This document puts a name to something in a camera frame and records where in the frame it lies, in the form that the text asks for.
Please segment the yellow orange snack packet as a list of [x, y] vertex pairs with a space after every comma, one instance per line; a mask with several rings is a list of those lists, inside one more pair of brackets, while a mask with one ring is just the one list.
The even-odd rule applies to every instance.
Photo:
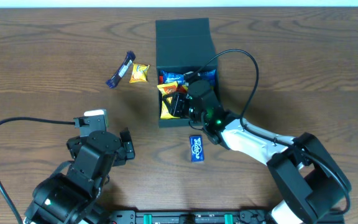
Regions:
[[[161, 92], [162, 96], [174, 93], [177, 91], [178, 83], [171, 82], [166, 84], [160, 84], [157, 86], [158, 90]], [[167, 108], [166, 103], [162, 100], [162, 109], [160, 119], [177, 119], [177, 117], [172, 116]]]

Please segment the blue eclipse gum pack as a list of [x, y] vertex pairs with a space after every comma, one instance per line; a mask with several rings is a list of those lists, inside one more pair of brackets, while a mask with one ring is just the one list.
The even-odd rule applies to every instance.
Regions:
[[203, 162], [204, 161], [204, 147], [201, 135], [190, 136], [190, 149], [191, 149], [191, 161]]

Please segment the blue snack bar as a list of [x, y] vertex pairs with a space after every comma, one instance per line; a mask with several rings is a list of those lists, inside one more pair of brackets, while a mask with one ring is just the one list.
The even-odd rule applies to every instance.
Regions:
[[[216, 86], [216, 69], [199, 73], [202, 80], [207, 80], [211, 86]], [[160, 76], [163, 84], [177, 82], [179, 85], [185, 85], [185, 75], [180, 73], [166, 72], [161, 70]]]

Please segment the dark green box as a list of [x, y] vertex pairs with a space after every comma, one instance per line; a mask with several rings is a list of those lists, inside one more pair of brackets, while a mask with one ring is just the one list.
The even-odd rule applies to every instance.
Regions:
[[[162, 80], [161, 70], [185, 74], [216, 69], [216, 86], [212, 86], [218, 97], [218, 61], [208, 62], [216, 55], [210, 33], [209, 19], [176, 19], [155, 21], [156, 31], [156, 68], [158, 83]], [[179, 85], [177, 90], [186, 93], [188, 87]]]

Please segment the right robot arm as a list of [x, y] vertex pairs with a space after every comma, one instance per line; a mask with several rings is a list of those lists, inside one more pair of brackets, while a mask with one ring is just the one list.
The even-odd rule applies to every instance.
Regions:
[[351, 183], [316, 136], [283, 136], [258, 128], [225, 110], [213, 93], [171, 93], [162, 103], [172, 116], [201, 124], [213, 144], [267, 166], [283, 197], [267, 213], [270, 222], [318, 223], [350, 210]]

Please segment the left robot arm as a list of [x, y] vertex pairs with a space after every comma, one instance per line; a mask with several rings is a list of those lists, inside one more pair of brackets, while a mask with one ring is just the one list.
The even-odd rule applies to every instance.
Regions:
[[72, 160], [61, 163], [33, 191], [24, 223], [112, 223], [97, 204], [114, 166], [135, 157], [130, 131], [95, 130], [67, 141]]

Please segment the dark blue candy bar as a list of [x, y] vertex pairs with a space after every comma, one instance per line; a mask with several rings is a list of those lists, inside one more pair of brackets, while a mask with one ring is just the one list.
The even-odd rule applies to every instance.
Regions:
[[125, 73], [128, 71], [129, 67], [133, 64], [134, 60], [135, 53], [131, 50], [128, 51], [126, 53], [124, 61], [121, 63], [114, 75], [106, 81], [106, 84], [109, 88], [113, 89], [118, 86], [119, 82], [121, 81]]

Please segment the small yellow candy packet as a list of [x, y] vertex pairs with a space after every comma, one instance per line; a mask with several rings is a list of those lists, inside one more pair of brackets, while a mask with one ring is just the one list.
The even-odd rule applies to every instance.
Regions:
[[150, 65], [134, 63], [129, 83], [147, 82], [147, 73], [149, 68]]

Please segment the black mounting rail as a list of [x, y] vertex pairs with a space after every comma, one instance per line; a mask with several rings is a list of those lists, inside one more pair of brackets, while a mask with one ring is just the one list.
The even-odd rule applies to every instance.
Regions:
[[110, 216], [112, 224], [268, 224], [274, 223], [266, 210], [135, 212], [117, 210]]

